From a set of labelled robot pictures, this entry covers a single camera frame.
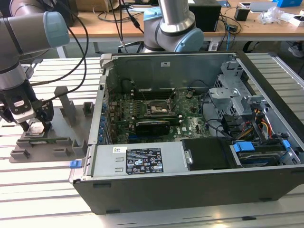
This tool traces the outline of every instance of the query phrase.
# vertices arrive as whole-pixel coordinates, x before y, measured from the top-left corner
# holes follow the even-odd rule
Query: yellow wire
[[[266,123],[264,123],[264,122],[261,122],[263,125],[265,125],[266,126],[266,129],[267,129],[267,134],[269,135],[269,128],[268,128],[268,125],[266,124]]]
[[[253,127],[250,128],[249,130],[247,130],[246,132],[244,132],[244,134],[242,134],[238,139],[241,139],[241,138],[243,138],[244,136],[248,135],[250,132],[252,132],[252,130],[253,130]]]

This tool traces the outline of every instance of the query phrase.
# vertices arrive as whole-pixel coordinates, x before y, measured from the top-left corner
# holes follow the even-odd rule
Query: desk
[[[236,7],[239,0],[229,0],[232,7]],[[221,12],[224,15],[228,8],[222,8]],[[304,9],[304,2],[300,7],[281,8],[286,13],[298,14],[301,9]],[[235,9],[227,11],[226,16],[234,18]],[[283,40],[303,40],[304,27],[298,28],[294,25],[282,21],[280,24],[262,25],[258,20],[259,13],[249,13],[247,21],[240,21],[242,31],[236,36],[235,41],[283,41]],[[84,22],[90,37],[90,42],[94,42],[95,50],[98,51],[97,42],[113,42],[119,41],[115,23],[100,21],[92,12],[80,12],[79,18]],[[143,28],[143,15],[139,15],[138,21]],[[113,16],[108,15],[107,19],[113,19]],[[235,22],[228,19],[228,23],[235,24]],[[85,42],[85,32],[80,23],[77,22],[71,28],[75,33],[79,42]],[[218,43],[225,35],[225,27],[222,22],[219,22],[215,32],[205,32],[205,41],[211,41],[209,50],[216,50]],[[134,27],[132,22],[123,23],[123,37],[125,42],[143,41],[143,34]],[[64,47],[58,48],[60,58],[66,58],[66,50]]]

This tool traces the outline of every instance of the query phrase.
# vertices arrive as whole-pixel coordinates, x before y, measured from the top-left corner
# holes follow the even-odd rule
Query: gray 3d-printed holder
[[[65,92],[64,87],[57,88],[55,94]],[[10,153],[11,163],[70,161],[86,156],[94,105],[85,102],[83,106],[74,106],[67,95],[60,101],[63,108],[54,108],[50,130],[44,131],[35,119],[29,122],[30,129]]]

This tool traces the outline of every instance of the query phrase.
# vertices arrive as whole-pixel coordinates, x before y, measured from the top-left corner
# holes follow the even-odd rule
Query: barcode sticker
[[[126,146],[113,147],[113,153],[125,153],[127,149]]]
[[[161,67],[170,67],[170,62],[161,62]]]

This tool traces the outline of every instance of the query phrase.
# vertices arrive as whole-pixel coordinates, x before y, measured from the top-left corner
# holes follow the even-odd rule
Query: power supply label
[[[126,173],[129,175],[163,172],[160,148],[127,150],[126,155]]]

